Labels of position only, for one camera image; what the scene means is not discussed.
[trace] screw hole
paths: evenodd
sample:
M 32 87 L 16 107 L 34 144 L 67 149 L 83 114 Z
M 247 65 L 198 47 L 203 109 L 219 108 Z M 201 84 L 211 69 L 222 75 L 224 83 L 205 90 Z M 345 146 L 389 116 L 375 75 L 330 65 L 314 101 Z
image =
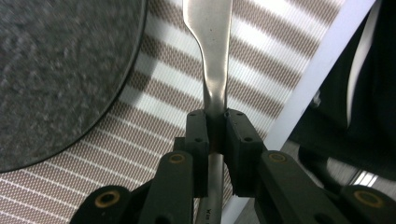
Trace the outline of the screw hole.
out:
M 169 158 L 169 161 L 173 164 L 181 163 L 185 160 L 184 156 L 181 154 L 174 154 Z
M 95 199 L 95 205 L 99 208 L 106 208 L 117 203 L 119 200 L 120 200 L 120 193 L 116 190 L 110 190 L 108 192 L 99 195 Z
M 316 214 L 315 215 L 315 221 L 319 224 L 333 224 L 334 222 L 332 221 L 332 218 L 325 215 L 325 214 Z
M 369 191 L 357 190 L 353 193 L 353 195 L 360 203 L 363 203 L 370 207 L 380 208 L 384 206 L 384 202 L 382 201 L 382 199 Z
M 271 161 L 274 161 L 274 162 L 286 162 L 287 161 L 286 157 L 280 153 L 271 153 L 268 155 L 268 157 L 270 158 Z

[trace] brass bolt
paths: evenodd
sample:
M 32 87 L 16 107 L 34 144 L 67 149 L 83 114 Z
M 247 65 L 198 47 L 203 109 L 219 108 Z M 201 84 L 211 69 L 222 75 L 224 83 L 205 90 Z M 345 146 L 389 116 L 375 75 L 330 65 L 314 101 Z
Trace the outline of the brass bolt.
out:
M 353 195 L 355 198 L 361 202 L 364 203 L 368 206 L 374 207 L 374 208 L 380 208 L 384 206 L 384 201 L 377 195 L 366 191 L 366 190 L 356 190 Z
M 286 157 L 280 153 L 271 153 L 270 155 L 268 155 L 268 157 L 270 158 L 271 161 L 274 161 L 274 162 L 286 162 L 287 161 Z
M 95 205 L 98 208 L 107 208 L 120 200 L 120 193 L 117 190 L 110 190 L 102 193 L 95 199 Z
M 174 154 L 169 158 L 169 161 L 173 164 L 182 163 L 186 158 L 181 154 Z

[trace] striped mesh surface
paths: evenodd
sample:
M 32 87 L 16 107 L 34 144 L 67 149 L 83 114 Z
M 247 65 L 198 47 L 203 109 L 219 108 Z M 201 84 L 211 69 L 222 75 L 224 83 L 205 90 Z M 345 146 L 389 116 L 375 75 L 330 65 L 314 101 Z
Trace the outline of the striped mesh surface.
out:
M 233 0 L 229 107 L 262 138 L 279 115 L 344 0 Z M 118 101 L 74 146 L 0 174 L 0 223 L 65 223 L 95 189 L 135 189 L 203 107 L 202 61 L 182 19 L 182 0 L 148 1 L 147 27 Z M 232 194 L 226 177 L 224 202 Z

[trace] black plastic part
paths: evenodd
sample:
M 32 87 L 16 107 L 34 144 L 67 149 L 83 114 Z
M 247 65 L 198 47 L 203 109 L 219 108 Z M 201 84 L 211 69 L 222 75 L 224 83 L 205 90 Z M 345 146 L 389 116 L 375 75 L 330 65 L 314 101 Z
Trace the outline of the black plastic part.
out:
M 192 205 L 192 156 L 184 151 L 165 154 L 138 223 L 192 223 Z
M 177 150 L 185 151 L 185 147 L 184 147 L 185 139 L 186 139 L 185 137 L 176 137 L 175 141 L 174 141 L 173 150 L 174 151 L 177 151 Z
M 254 197 L 256 166 L 265 149 L 248 117 L 237 110 L 229 109 L 227 119 L 226 149 L 224 161 L 227 164 L 233 193 L 239 197 Z
M 120 186 L 102 187 L 88 196 L 70 223 L 121 223 L 129 201 L 128 189 Z
M 346 186 L 339 207 L 353 223 L 386 224 L 396 220 L 396 202 L 384 193 L 364 186 Z
M 258 172 L 263 188 L 271 195 L 272 205 L 269 206 L 276 207 L 282 223 L 349 223 L 291 156 L 279 151 L 265 151 Z
M 304 147 L 299 148 L 298 157 L 301 164 L 320 180 L 326 190 L 337 195 L 340 193 L 342 186 L 332 178 L 327 169 L 329 158 L 314 154 Z
M 183 150 L 193 157 L 194 197 L 203 198 L 207 196 L 209 138 L 207 136 L 205 113 L 202 109 L 192 111 L 187 116 Z
M 152 180 L 131 192 L 128 209 L 123 215 L 121 223 L 136 224 L 139 221 L 140 213 L 149 194 Z
M 276 209 L 268 190 L 263 184 L 258 184 L 254 200 L 254 210 L 261 224 L 282 223 L 282 217 Z

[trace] silver fork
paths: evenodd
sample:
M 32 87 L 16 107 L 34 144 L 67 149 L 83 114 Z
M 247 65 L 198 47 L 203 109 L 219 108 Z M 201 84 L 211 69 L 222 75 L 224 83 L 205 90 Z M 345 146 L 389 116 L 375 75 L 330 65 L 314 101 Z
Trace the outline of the silver fork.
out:
M 204 111 L 209 137 L 208 197 L 196 223 L 220 223 L 223 197 L 228 53 L 232 0 L 183 0 L 183 19 L 197 40 L 204 63 Z

